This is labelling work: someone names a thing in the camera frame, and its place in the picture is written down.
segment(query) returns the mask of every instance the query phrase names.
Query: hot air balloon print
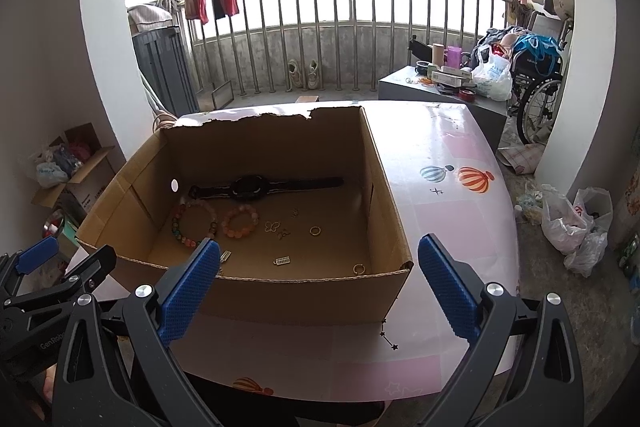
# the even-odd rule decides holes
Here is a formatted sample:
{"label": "hot air balloon print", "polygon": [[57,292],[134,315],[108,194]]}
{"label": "hot air balloon print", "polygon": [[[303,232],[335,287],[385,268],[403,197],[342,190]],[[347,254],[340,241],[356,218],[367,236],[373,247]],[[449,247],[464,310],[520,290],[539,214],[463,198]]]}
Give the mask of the hot air balloon print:
{"label": "hot air balloon print", "polygon": [[494,175],[489,171],[479,171],[473,167],[463,167],[458,171],[458,179],[466,188],[484,194],[489,190],[489,181],[494,181]]}
{"label": "hot air balloon print", "polygon": [[255,380],[249,377],[238,378],[233,383],[233,387],[241,389],[242,391],[248,391],[249,393],[265,394],[267,396],[271,396],[273,394],[273,389],[270,387],[265,387],[263,389]]}
{"label": "hot air balloon print", "polygon": [[428,182],[440,183],[447,175],[447,171],[451,172],[453,166],[445,165],[444,167],[436,167],[435,165],[427,165],[420,169],[420,176]]}

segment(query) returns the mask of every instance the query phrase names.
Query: white sneaker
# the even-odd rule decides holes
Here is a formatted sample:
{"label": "white sneaker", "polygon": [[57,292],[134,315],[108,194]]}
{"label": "white sneaker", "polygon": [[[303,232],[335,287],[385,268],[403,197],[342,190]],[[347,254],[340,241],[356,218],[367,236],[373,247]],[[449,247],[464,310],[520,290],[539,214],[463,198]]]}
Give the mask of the white sneaker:
{"label": "white sneaker", "polygon": [[320,83],[319,69],[320,64],[316,60],[312,60],[309,66],[309,76],[306,78],[306,87],[309,89],[318,89]]}
{"label": "white sneaker", "polygon": [[289,80],[293,86],[302,87],[302,76],[295,58],[289,61]]}

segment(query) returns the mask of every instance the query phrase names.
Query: blue gripper pad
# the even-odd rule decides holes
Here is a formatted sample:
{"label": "blue gripper pad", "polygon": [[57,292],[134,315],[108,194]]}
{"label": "blue gripper pad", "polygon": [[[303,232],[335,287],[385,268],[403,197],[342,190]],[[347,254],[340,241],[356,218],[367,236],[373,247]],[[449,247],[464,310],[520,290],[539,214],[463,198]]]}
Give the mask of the blue gripper pad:
{"label": "blue gripper pad", "polygon": [[418,264],[453,332],[474,344],[480,335],[478,304],[429,235],[425,235],[418,245]]}
{"label": "blue gripper pad", "polygon": [[185,334],[219,268],[220,247],[208,241],[162,304],[158,336],[165,347]]}
{"label": "blue gripper pad", "polygon": [[15,264],[15,270],[20,275],[27,275],[38,266],[45,264],[57,253],[58,240],[52,235],[49,235],[20,254],[20,259],[18,259],[18,262]]}

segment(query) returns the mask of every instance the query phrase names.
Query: wristwatch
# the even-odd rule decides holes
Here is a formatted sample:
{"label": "wristwatch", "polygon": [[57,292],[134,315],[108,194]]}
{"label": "wristwatch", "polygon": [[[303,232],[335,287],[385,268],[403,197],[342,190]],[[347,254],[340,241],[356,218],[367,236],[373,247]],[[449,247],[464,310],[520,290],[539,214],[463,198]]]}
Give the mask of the wristwatch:
{"label": "wristwatch", "polygon": [[189,197],[195,200],[209,198],[232,198],[237,201],[255,201],[274,192],[298,192],[318,188],[335,188],[344,183],[342,178],[316,178],[312,180],[268,180],[264,176],[251,175],[238,178],[230,185],[221,187],[198,187],[189,189]]}

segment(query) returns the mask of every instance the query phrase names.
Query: watch face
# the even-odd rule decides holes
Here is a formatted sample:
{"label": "watch face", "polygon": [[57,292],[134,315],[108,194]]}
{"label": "watch face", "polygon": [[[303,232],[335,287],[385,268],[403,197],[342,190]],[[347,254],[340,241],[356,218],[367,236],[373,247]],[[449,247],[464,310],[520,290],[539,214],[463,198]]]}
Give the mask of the watch face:
{"label": "watch face", "polygon": [[262,176],[243,176],[231,184],[233,197],[242,200],[257,200],[263,197],[269,188],[269,182]]}

